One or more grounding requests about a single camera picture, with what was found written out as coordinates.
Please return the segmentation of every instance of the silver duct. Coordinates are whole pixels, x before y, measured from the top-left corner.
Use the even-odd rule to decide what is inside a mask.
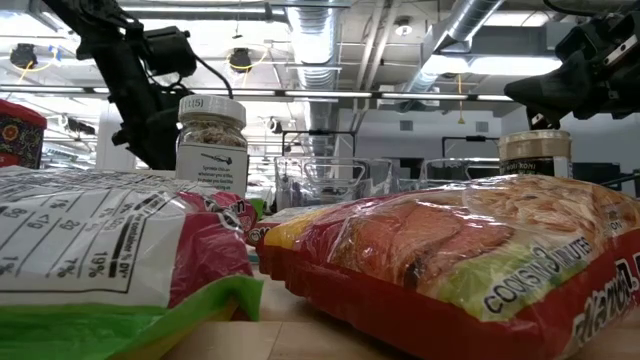
[[[434,52],[450,47],[452,52],[468,52],[471,39],[489,17],[505,0],[458,0],[451,15],[442,23],[432,26],[423,44],[425,56],[422,68],[405,85],[403,91],[427,92],[438,79],[438,74],[429,73],[427,64]]]
[[[323,7],[288,8],[292,28],[291,46],[297,63],[327,65],[333,62],[336,46],[337,10]],[[333,90],[335,70],[298,69],[300,86],[306,90]],[[336,130],[336,109],[329,102],[309,102],[305,105],[307,130]],[[314,155],[325,155],[326,141],[312,139]]]

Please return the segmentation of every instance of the jar lid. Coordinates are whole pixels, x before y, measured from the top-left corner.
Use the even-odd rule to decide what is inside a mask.
[[[247,126],[247,110],[239,102],[214,95],[189,95],[180,100],[180,121],[187,114],[215,114],[230,117]]]

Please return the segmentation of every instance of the plastic wrap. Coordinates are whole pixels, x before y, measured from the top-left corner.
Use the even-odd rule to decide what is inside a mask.
[[[257,319],[261,284],[245,277],[254,223],[245,200],[207,184],[0,171],[0,358],[157,358],[238,306]]]
[[[260,269],[427,359],[563,359],[640,300],[640,205],[544,176],[362,199],[271,229]]]

